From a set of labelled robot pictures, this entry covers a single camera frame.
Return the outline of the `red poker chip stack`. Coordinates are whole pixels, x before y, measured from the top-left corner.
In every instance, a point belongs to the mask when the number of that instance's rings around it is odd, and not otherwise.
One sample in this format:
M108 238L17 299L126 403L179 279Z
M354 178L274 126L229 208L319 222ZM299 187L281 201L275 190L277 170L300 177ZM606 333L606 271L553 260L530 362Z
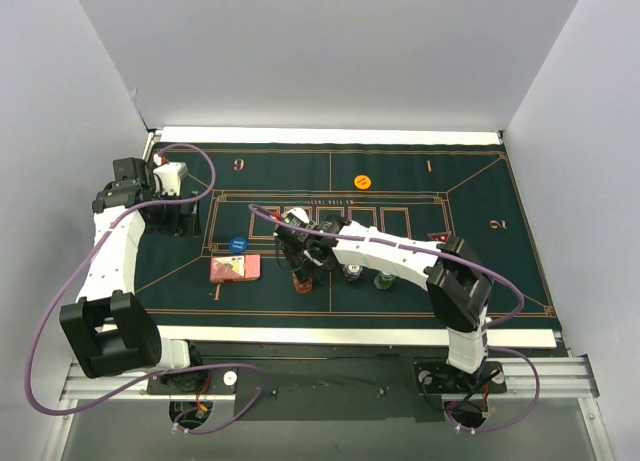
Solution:
M309 294L313 289L313 279L300 280L297 276L293 276L293 285L297 293Z

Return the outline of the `blue poker chip stack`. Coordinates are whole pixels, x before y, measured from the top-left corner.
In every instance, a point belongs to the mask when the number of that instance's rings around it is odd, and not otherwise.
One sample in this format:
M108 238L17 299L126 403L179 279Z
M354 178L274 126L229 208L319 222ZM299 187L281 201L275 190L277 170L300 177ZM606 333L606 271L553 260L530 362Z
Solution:
M355 282L360 278L363 268L357 264L346 264L342 271L347 282Z

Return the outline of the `blue small blind button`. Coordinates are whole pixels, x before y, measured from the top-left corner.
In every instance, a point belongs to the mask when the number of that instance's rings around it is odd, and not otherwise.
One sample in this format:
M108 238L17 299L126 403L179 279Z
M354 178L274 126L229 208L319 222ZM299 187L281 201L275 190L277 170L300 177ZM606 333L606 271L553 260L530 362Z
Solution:
M237 236L229 241L229 249L232 253L243 253L248 249L248 240L245 237Z

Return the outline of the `orange big blind button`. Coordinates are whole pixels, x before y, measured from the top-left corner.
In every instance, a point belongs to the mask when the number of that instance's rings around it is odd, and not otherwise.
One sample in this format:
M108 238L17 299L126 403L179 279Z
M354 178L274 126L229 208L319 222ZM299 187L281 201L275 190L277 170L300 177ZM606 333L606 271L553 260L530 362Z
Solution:
M372 186L372 180L368 175L359 174L354 177L353 184L359 190L368 190Z

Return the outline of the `red triangular all-in marker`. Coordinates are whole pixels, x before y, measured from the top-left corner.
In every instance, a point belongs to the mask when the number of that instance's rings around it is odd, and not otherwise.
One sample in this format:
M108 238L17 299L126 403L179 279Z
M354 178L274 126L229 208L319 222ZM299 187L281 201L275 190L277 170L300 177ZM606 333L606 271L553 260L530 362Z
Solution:
M430 233L429 239L438 242L447 242L449 240L449 232Z

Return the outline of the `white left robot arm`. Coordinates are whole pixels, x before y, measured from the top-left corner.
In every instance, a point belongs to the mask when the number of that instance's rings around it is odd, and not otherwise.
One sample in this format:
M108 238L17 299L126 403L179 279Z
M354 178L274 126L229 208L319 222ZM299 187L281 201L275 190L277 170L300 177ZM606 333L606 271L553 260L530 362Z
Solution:
M206 369L187 340L160 335L158 326L135 295L139 244L146 232L194 234L199 229L199 203L188 201L181 211L178 196L164 196L160 205L128 213L129 203L94 201L94 246L89 270L77 300L60 309L61 328L89 378L129 371L170 372L181 391L200 389Z

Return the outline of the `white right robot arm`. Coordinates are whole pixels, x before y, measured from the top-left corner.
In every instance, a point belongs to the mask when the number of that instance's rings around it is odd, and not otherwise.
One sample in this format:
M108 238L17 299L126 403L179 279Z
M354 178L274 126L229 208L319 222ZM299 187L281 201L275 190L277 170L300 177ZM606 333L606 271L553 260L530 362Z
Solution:
M358 266L425 290L435 317L448 331L449 383L468 390L482 379L493 283L475 266L477 259L464 241L415 241L333 216L314 223L295 210L276 222L274 236L300 282Z

